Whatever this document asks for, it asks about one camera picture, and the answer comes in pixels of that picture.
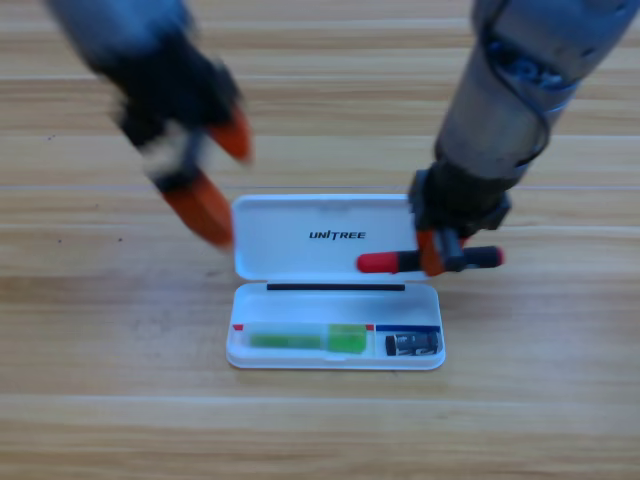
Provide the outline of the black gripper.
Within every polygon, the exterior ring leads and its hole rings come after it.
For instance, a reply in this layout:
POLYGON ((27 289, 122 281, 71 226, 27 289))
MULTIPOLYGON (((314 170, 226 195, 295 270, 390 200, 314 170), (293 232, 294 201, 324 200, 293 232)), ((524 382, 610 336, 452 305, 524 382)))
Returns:
POLYGON ((506 192, 438 163, 418 170, 408 191, 417 249, 407 265, 438 276, 445 270, 491 269, 503 264, 497 246, 467 247, 481 230, 496 230, 511 208, 506 192))
POLYGON ((207 59, 185 39, 170 39, 139 57, 119 58, 107 78, 124 95, 119 126, 146 154, 177 127, 174 158, 150 178, 183 224, 219 248, 233 245, 231 207, 200 172, 205 138, 239 163, 253 161, 252 129, 228 67, 207 59))

